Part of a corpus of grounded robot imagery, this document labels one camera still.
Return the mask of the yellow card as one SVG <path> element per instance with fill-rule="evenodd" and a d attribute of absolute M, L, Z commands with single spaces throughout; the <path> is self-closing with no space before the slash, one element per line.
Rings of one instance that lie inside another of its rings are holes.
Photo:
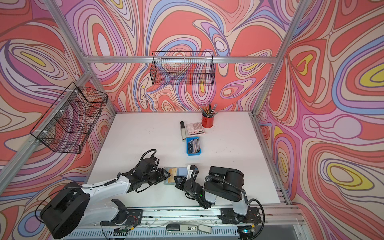
<path fill-rule="evenodd" d="M 166 170 L 170 174 L 167 178 L 167 184 L 172 185 L 175 183 L 174 177 L 178 174 L 178 168 L 168 168 Z"/>

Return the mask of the mint green card holder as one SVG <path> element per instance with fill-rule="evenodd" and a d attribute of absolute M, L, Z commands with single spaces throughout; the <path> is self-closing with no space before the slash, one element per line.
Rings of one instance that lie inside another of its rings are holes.
<path fill-rule="evenodd" d="M 179 177 L 187 177 L 187 168 L 186 167 L 178 167 L 178 174 L 176 176 L 179 176 Z"/>

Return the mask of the blue plastic card tray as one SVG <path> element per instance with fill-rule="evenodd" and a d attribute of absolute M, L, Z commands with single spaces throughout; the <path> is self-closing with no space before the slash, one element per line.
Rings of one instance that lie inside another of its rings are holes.
<path fill-rule="evenodd" d="M 187 155 L 188 156 L 198 156 L 201 154 L 201 145 L 199 137 L 188 137 L 187 138 Z"/>

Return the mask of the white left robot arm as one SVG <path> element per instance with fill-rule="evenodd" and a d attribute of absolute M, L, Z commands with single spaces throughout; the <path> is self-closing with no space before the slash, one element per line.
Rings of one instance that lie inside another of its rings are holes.
<path fill-rule="evenodd" d="M 48 228 L 55 240 L 66 237 L 77 227 L 95 223 L 128 226 L 133 230 L 140 221 L 116 196 L 140 193 L 143 184 L 151 187 L 170 177 L 169 172 L 159 168 L 156 152 L 155 149 L 146 151 L 135 167 L 118 173 L 111 180 L 85 185 L 66 184 L 45 198 L 47 205 L 42 210 L 35 210 L 35 218 Z"/>

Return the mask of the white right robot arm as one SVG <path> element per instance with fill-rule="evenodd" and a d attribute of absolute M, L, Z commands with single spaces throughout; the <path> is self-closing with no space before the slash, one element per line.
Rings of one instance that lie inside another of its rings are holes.
<path fill-rule="evenodd" d="M 231 208 L 221 208 L 218 218 L 223 224 L 262 224 L 264 213 L 261 204 L 256 199 L 248 200 L 243 189 L 243 172 L 223 167 L 210 167 L 205 177 L 204 185 L 196 182 L 199 170 L 190 166 L 190 173 L 185 176 L 174 176 L 176 188 L 185 192 L 186 197 L 197 201 L 205 210 L 216 204 L 218 198 L 231 202 Z"/>

